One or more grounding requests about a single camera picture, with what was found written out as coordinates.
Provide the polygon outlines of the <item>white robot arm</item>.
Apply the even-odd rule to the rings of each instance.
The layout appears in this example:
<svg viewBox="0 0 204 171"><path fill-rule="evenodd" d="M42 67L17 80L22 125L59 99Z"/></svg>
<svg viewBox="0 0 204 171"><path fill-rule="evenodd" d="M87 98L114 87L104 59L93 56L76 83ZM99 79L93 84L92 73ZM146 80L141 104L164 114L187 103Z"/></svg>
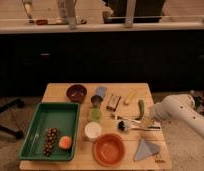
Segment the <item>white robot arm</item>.
<svg viewBox="0 0 204 171"><path fill-rule="evenodd" d="M140 127L147 128L154 122L177 118L204 139L204 116L196 112L194 108L195 101L191 95L168 95L150 108L149 115L142 118Z"/></svg>

